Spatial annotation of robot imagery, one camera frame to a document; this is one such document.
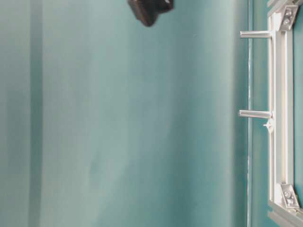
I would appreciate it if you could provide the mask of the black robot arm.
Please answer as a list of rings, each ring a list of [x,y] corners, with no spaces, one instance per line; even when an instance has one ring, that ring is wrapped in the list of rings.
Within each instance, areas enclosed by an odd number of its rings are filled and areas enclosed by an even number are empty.
[[[174,0],[128,0],[137,20],[146,27],[156,22],[158,15],[174,9]]]

